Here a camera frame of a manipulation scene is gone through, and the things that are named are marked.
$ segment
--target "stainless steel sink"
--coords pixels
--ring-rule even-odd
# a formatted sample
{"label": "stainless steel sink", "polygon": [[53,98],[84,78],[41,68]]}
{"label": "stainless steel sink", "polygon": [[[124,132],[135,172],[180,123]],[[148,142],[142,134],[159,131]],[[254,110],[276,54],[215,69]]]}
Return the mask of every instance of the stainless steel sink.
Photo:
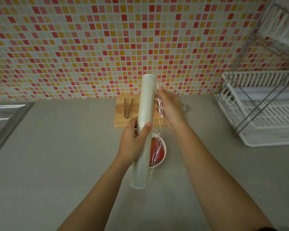
{"label": "stainless steel sink", "polygon": [[0,147],[34,103],[0,105]]}

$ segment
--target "gray countertop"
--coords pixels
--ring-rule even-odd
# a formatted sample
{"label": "gray countertop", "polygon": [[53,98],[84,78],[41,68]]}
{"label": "gray countertop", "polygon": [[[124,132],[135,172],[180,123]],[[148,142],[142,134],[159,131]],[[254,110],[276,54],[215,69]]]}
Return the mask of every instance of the gray countertop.
{"label": "gray countertop", "polygon": [[[274,225],[289,225],[289,146],[250,148],[232,135],[212,96],[181,96],[186,118]],[[0,230],[55,230],[115,158],[116,99],[38,101],[0,150]],[[163,129],[164,162],[146,190],[125,175],[106,230],[209,230],[181,159]]]}

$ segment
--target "plastic wrap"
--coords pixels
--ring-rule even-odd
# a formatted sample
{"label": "plastic wrap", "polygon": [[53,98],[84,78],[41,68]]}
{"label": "plastic wrap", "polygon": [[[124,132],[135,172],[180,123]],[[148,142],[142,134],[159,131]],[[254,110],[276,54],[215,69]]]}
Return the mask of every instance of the plastic wrap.
{"label": "plastic wrap", "polygon": [[144,149],[132,165],[131,187],[134,189],[145,189],[152,170],[161,163],[161,154],[166,146],[162,141],[162,101],[156,96],[158,90],[157,76],[153,74],[145,74],[142,77],[142,85],[140,92],[140,102],[137,122],[137,135],[147,122],[153,124],[152,131],[148,134]]}

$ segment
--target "red food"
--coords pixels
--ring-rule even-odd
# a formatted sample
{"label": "red food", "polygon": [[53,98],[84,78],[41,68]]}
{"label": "red food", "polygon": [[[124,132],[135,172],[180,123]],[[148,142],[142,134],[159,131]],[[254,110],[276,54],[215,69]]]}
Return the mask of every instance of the red food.
{"label": "red food", "polygon": [[157,138],[152,138],[150,152],[150,167],[160,163],[165,156],[162,141]]}

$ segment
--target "right hand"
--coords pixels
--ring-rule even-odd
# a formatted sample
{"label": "right hand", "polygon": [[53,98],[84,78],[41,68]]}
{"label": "right hand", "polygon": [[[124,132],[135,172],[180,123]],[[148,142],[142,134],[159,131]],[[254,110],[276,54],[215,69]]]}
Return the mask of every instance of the right hand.
{"label": "right hand", "polygon": [[177,126],[186,122],[182,111],[181,100],[172,92],[166,91],[164,87],[159,88],[158,95],[162,99],[168,126],[172,131],[175,131]]}

